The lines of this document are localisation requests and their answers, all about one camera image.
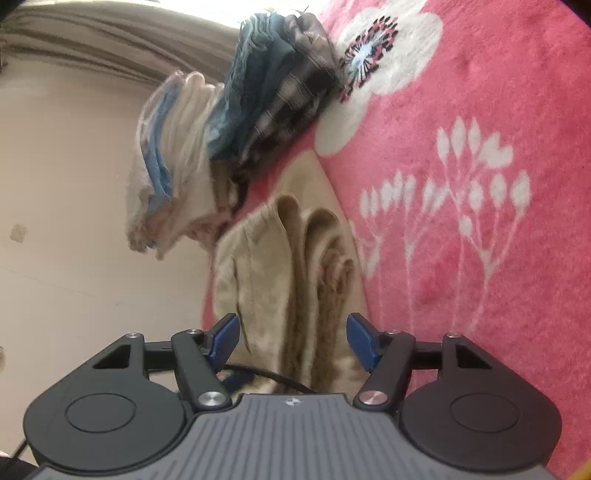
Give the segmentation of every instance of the metal screw cap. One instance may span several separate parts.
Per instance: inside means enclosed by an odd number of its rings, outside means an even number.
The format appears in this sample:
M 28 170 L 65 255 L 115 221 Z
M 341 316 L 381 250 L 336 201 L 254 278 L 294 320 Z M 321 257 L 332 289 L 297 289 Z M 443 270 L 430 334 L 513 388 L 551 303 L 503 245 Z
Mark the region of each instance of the metal screw cap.
M 364 405 L 383 405 L 388 401 L 388 396 L 380 390 L 368 390 L 359 395 Z
M 205 392 L 198 396 L 197 401 L 204 407 L 220 407 L 226 403 L 226 396 L 222 392 Z

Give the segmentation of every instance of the stack of folded clothes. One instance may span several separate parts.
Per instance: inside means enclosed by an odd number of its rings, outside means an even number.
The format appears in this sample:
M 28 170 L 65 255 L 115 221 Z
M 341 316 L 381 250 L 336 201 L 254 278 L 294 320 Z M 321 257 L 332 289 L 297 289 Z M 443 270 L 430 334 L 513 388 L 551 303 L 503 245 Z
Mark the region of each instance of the stack of folded clothes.
M 250 179 L 341 85 L 334 48 L 312 14 L 246 20 L 224 85 L 208 85 L 198 72 L 171 75 L 138 122 L 128 185 L 130 248 L 156 248 L 162 258 L 186 235 L 211 249 Z

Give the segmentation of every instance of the white cloth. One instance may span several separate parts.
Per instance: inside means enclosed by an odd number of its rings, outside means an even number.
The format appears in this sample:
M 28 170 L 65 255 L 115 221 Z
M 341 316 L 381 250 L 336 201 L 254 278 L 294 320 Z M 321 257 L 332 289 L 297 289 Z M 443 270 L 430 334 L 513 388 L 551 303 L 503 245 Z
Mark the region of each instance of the white cloth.
M 143 157 L 151 128 L 151 115 L 173 83 L 180 91 L 168 113 L 160 138 L 160 151 L 173 186 L 172 198 L 156 212 L 148 211 L 154 189 Z M 223 85 L 206 83 L 199 72 L 169 77 L 142 109 L 135 137 L 134 163 L 128 182 L 128 240 L 132 250 L 144 252 L 154 245 L 162 259 L 183 236 L 211 248 L 218 227 L 230 220 L 227 202 L 215 191 L 205 149 L 205 124 Z

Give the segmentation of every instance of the folded clothes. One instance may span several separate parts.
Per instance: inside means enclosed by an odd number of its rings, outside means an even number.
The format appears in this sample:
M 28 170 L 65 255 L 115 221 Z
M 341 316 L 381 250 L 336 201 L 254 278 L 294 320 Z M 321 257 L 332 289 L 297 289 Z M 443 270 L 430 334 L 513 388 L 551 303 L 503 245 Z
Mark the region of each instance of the folded clothes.
M 217 247 L 213 286 L 214 315 L 238 312 L 242 320 L 230 360 L 319 391 L 359 388 L 363 372 L 353 353 L 344 373 L 335 355 L 353 266 L 337 216 L 301 210 L 292 196 L 279 195 L 236 224 Z M 279 390 L 262 381 L 249 391 Z
M 334 47 L 314 15 L 287 16 L 282 34 L 296 50 L 296 60 L 249 132 L 239 160 L 241 172 L 257 171 L 274 160 L 342 85 Z
M 128 181 L 128 241 L 132 250 L 165 253 L 183 236 L 211 249 L 231 219 L 228 180 L 205 149 L 205 123 L 223 86 L 180 72 L 146 102 L 138 122 Z
M 284 17 L 254 14 L 243 22 L 226 89 L 209 119 L 212 160 L 238 160 L 257 117 L 294 64 L 293 47 L 280 36 Z
M 232 178 L 247 184 L 310 125 L 341 82 L 332 43 L 314 15 L 253 15 L 208 120 L 210 158 L 229 163 Z

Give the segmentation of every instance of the black round disc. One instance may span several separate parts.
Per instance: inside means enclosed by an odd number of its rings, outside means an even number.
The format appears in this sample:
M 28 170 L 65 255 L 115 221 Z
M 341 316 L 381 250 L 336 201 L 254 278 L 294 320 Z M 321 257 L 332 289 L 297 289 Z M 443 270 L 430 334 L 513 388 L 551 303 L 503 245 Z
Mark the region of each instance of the black round disc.
M 448 465 L 511 472 L 548 461 L 560 436 L 554 404 L 522 379 L 473 371 L 427 384 L 404 401 L 400 426 Z
M 24 428 L 35 456 L 66 470 L 113 472 L 143 463 L 185 424 L 176 394 L 143 377 L 109 371 L 108 381 L 56 387 L 29 406 Z M 60 395 L 66 390 L 68 399 Z

